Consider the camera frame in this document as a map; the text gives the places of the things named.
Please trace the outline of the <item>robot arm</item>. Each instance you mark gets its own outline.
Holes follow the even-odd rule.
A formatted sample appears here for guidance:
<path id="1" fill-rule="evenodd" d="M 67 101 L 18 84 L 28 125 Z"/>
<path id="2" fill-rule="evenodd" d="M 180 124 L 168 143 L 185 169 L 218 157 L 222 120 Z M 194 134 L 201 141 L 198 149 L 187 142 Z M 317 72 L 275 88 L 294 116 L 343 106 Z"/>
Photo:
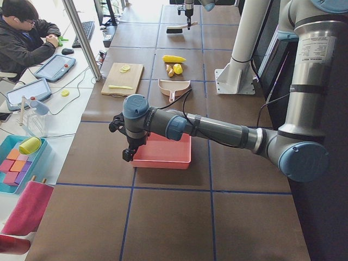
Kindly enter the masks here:
<path id="1" fill-rule="evenodd" d="M 347 1 L 281 1 L 280 40 L 296 41 L 289 90 L 268 103 L 276 130 L 246 127 L 156 108 L 139 94 L 125 98 L 123 111 L 109 124 L 126 136 L 125 161 L 132 161 L 151 133 L 178 141 L 183 134 L 245 148 L 267 158 L 281 173 L 297 182 L 322 176 L 329 166 L 321 118 L 338 39 L 347 31 Z"/>
<path id="2" fill-rule="evenodd" d="M 178 15 L 184 13 L 187 19 L 186 24 L 181 26 L 180 29 L 187 28 L 189 30 L 190 27 L 194 25 L 194 23 L 191 21 L 191 18 L 194 15 L 194 2 L 194 0 L 184 0 L 183 4 L 177 7 Z M 199 0 L 198 2 L 205 8 L 206 11 L 211 11 L 216 4 L 216 1 L 214 0 Z"/>

